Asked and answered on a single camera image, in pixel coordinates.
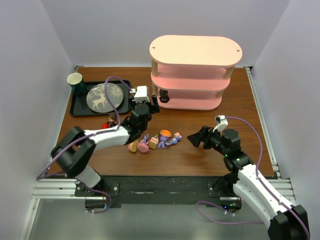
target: toy shelf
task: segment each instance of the toy shelf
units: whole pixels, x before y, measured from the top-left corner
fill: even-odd
[[[158,95],[159,106],[167,109],[217,108],[242,58],[241,47],[221,36],[160,36],[149,51],[152,94]],[[159,89],[168,93],[168,102],[160,101]]]
[[[168,91],[220,92],[230,83],[230,78],[224,78],[225,73],[224,68],[158,64],[158,75],[154,76],[151,73],[151,79],[158,88]]]

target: tray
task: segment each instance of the tray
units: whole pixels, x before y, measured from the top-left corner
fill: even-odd
[[[130,88],[131,83],[128,80],[123,80]],[[89,81],[85,82],[87,92],[81,95],[72,95],[70,114],[74,117],[80,116],[96,116],[96,115],[108,115],[111,112],[99,113],[92,111],[87,105],[87,94],[96,85],[104,83],[105,81]],[[131,106],[129,104],[129,89],[122,84],[119,80],[112,80],[110,83],[117,84],[123,91],[123,101],[117,108],[119,114],[125,114],[130,111]]]

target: gray plate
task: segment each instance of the gray plate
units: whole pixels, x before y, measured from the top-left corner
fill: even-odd
[[[113,108],[107,101],[105,95],[105,84],[101,83],[94,86],[86,96],[86,104],[88,107],[97,113],[112,112]],[[117,108],[120,106],[124,99],[124,93],[121,88],[114,83],[107,83],[107,93],[112,104]]]

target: wooden table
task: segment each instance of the wooden table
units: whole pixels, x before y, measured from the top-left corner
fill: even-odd
[[[78,72],[85,81],[104,81],[109,76],[118,76],[129,80],[133,87],[149,86],[152,91],[150,67],[80,67]],[[64,115],[58,137],[60,141],[74,126],[84,130],[100,129],[108,116],[73,117],[70,115],[71,98]],[[136,176],[223,176],[228,173],[223,156],[213,149],[204,150],[193,147],[187,136],[198,132],[203,125],[214,127],[215,116],[236,116],[249,121],[263,138],[256,105],[251,91],[246,70],[236,68],[231,76],[229,87],[223,93],[221,105],[211,111],[160,109],[153,115],[144,133],[149,136],[166,129],[172,134],[179,132],[183,139],[177,145],[165,149],[150,149],[148,153],[131,153],[127,146],[113,146],[93,153],[89,165],[100,175],[136,175]],[[255,161],[260,154],[259,142],[254,132],[241,121],[229,120],[229,128],[239,132],[242,149]],[[260,171],[265,176],[273,176],[271,161],[263,138],[263,158]],[[50,173],[60,171],[53,164]]]

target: white wall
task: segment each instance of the white wall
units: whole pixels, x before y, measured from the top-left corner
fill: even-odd
[[[320,3],[291,0],[252,69],[282,176],[319,228]]]
[[[57,140],[72,64],[39,0],[2,0],[0,32],[0,239],[17,240]]]
[[[72,63],[150,66],[161,35],[225,36],[253,66],[290,0],[41,0]]]

